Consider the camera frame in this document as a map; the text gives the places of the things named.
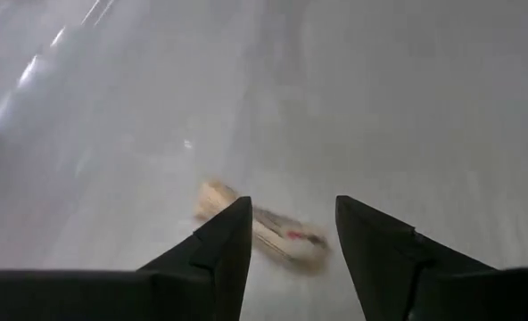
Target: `red marking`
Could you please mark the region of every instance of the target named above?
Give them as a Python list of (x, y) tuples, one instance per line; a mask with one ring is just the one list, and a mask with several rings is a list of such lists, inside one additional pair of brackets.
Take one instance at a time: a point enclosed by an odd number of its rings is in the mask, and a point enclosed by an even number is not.
[(295, 232), (295, 231), (288, 231), (286, 233), (289, 238), (296, 239), (296, 238), (303, 238), (303, 235), (301, 233)]

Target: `gray floor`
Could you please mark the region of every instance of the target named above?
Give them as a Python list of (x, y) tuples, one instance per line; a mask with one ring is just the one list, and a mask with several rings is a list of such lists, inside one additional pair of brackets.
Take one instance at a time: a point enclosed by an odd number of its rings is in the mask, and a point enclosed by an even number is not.
[(528, 1), (107, 4), (0, 23), (0, 268), (137, 268), (213, 176), (334, 248), (314, 277), (255, 252), (244, 320), (362, 318), (337, 194), (528, 266)]

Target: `blurry object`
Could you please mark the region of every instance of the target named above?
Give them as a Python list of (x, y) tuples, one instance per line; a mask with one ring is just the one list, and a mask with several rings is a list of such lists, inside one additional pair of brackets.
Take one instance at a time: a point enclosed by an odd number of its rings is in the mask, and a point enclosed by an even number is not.
[(251, 224), (243, 197), (137, 271), (0, 271), (0, 320), (238, 320)]
[(335, 222), (367, 321), (528, 320), (528, 268), (499, 271), (347, 196)]
[[(210, 219), (234, 202), (238, 194), (229, 186), (211, 180), (201, 186), (196, 216)], [(269, 210), (252, 209), (252, 230), (256, 244), (275, 259), (289, 261), (296, 268), (318, 269), (328, 253), (327, 241), (317, 227), (277, 215)]]

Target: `white surface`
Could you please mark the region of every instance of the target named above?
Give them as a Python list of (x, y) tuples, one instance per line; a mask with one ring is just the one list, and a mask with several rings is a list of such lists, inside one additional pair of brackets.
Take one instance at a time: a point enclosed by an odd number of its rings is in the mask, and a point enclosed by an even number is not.
[(78, 4), (4, 49), (0, 79), (48, 63), (0, 81), (0, 268), (137, 268), (194, 230), (209, 176), (330, 232), (322, 276), (254, 253), (245, 320), (361, 318), (342, 193), (528, 266), (528, 1), (117, 0), (84, 28)]

